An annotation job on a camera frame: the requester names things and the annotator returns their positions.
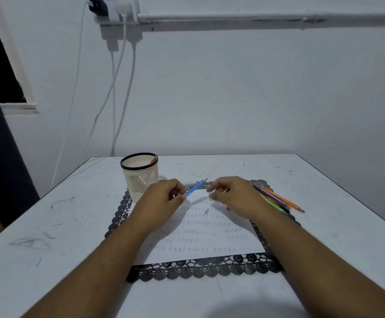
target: white pipe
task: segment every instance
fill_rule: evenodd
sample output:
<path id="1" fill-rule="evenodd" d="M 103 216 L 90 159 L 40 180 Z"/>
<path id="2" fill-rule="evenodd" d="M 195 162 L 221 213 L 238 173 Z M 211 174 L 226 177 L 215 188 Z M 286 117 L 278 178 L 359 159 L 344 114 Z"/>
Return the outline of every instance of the white pipe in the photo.
<path id="1" fill-rule="evenodd" d="M 138 13 L 141 21 L 231 21 L 231 20 L 385 20 L 385 12 L 313 12 L 313 13 Z"/>

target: green pencil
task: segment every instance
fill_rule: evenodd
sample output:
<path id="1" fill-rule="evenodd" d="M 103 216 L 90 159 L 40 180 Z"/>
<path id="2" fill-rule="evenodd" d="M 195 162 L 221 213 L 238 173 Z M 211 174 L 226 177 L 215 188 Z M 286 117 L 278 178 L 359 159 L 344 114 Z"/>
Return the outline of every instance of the green pencil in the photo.
<path id="1" fill-rule="evenodd" d="M 280 208 L 279 206 L 277 206 L 275 203 L 273 203 L 272 201 L 270 201 L 269 199 L 267 199 L 265 196 L 263 196 L 262 194 L 260 194 L 261 197 L 264 198 L 264 200 L 266 202 L 268 202 L 270 205 L 274 206 L 275 208 L 277 208 L 278 210 L 280 210 L 282 213 L 285 213 L 287 214 L 282 208 Z"/>

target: orange pencil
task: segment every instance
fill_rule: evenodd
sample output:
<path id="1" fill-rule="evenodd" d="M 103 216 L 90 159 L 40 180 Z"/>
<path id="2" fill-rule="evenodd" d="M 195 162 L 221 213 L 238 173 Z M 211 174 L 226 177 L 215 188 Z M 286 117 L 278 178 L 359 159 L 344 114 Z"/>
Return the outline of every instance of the orange pencil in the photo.
<path id="1" fill-rule="evenodd" d="M 265 191 L 268 191 L 269 193 L 275 195 L 276 197 L 280 198 L 281 200 L 283 200 L 285 203 L 287 203 L 290 207 L 292 208 L 295 208 L 297 211 L 300 211 L 300 212 L 303 212 L 305 213 L 305 211 L 299 207 L 298 205 L 294 204 L 293 202 L 290 202 L 289 200 L 287 200 L 285 197 L 282 197 L 278 194 L 276 194 L 274 191 L 271 191 L 270 189 L 268 189 L 267 187 L 263 187 L 262 188 L 265 190 Z"/>

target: hand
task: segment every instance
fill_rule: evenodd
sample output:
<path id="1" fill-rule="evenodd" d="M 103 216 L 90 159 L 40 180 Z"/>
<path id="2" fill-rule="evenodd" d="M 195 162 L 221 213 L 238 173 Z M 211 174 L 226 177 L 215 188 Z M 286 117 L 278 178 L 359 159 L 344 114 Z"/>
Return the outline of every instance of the hand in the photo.
<path id="1" fill-rule="evenodd" d="M 227 205 L 228 211 L 231 209 L 253 222 L 262 209 L 269 205 L 250 183 L 238 176 L 219 177 L 207 189 L 208 192 L 213 190 L 215 191 L 209 194 L 212 200 Z"/>
<path id="2" fill-rule="evenodd" d="M 164 225 L 185 201 L 187 192 L 176 179 L 150 185 L 128 217 L 146 234 Z"/>

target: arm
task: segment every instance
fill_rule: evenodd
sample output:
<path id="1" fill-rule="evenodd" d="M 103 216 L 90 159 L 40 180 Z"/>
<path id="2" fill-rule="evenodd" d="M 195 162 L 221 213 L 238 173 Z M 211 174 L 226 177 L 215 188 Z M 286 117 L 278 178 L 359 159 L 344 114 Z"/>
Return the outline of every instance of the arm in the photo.
<path id="1" fill-rule="evenodd" d="M 247 181 L 219 178 L 208 191 L 214 189 L 212 199 L 259 227 L 312 316 L 385 317 L 385 290 L 266 203 Z"/>
<path id="2" fill-rule="evenodd" d="M 23 318 L 93 318 L 112 313 L 145 238 L 184 202 L 178 180 L 152 184 L 130 216 Z"/>

